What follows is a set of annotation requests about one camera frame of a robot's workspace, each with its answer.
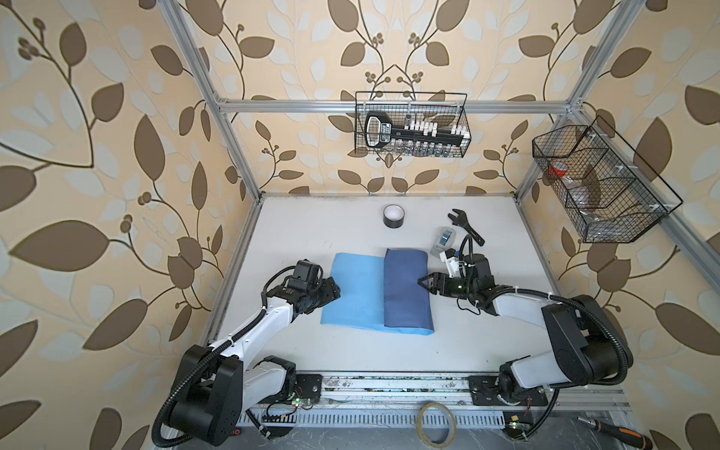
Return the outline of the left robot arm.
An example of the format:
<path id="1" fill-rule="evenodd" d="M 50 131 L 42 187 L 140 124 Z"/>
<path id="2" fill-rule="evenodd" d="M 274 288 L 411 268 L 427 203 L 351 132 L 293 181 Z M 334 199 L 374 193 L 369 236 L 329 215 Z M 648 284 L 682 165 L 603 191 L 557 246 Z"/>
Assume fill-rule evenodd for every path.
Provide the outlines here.
<path id="1" fill-rule="evenodd" d="M 277 356 L 256 357 L 300 315 L 339 299 L 341 289 L 308 260 L 285 267 L 262 287 L 257 315 L 225 339 L 185 352 L 167 399 L 151 427 L 158 448 L 197 439 L 213 446 L 234 434 L 241 416 L 266 439 L 276 438 L 253 414 L 262 401 L 288 401 L 296 393 L 296 364 Z"/>

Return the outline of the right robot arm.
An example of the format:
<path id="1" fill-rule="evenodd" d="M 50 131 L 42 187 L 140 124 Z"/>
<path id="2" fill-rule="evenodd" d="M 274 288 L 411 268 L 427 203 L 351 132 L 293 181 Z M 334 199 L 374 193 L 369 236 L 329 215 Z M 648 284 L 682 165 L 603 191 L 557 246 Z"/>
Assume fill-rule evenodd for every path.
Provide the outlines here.
<path id="1" fill-rule="evenodd" d="M 474 314 L 519 320 L 547 332 L 550 349 L 501 365 L 493 382 L 471 384 L 485 399 L 508 406 L 527 404 L 543 388 L 551 390 L 545 411 L 534 422 L 512 420 L 504 434 L 528 441 L 545 424 L 562 390 L 580 386 L 618 386 L 634 364 L 626 339 L 597 301 L 552 292 L 500 285 L 482 254 L 456 260 L 454 274 L 435 272 L 417 283 L 434 296 L 465 300 Z"/>

